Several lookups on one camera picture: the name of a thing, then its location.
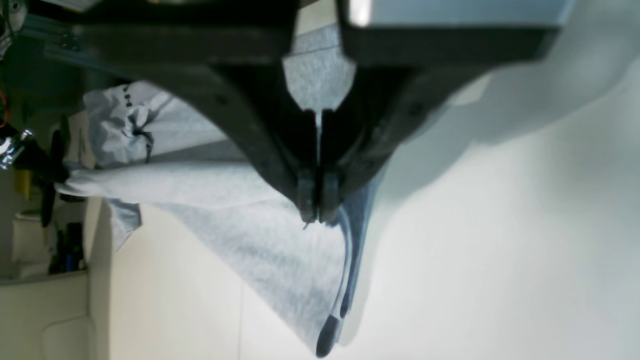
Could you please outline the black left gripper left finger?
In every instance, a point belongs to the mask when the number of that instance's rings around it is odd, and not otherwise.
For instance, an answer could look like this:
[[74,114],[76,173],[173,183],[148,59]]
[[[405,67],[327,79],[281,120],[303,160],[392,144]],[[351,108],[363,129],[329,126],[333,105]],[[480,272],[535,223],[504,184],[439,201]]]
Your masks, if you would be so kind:
[[258,174],[318,218],[312,111],[288,92],[297,0],[102,0],[78,18],[82,50],[214,123]]

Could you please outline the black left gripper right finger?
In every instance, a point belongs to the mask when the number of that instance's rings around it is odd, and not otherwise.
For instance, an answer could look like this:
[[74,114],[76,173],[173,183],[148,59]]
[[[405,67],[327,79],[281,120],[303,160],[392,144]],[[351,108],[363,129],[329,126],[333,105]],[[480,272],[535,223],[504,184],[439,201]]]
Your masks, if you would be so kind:
[[494,69],[542,59],[573,0],[339,0],[342,52],[355,65],[322,114],[318,219],[333,223],[432,112]]

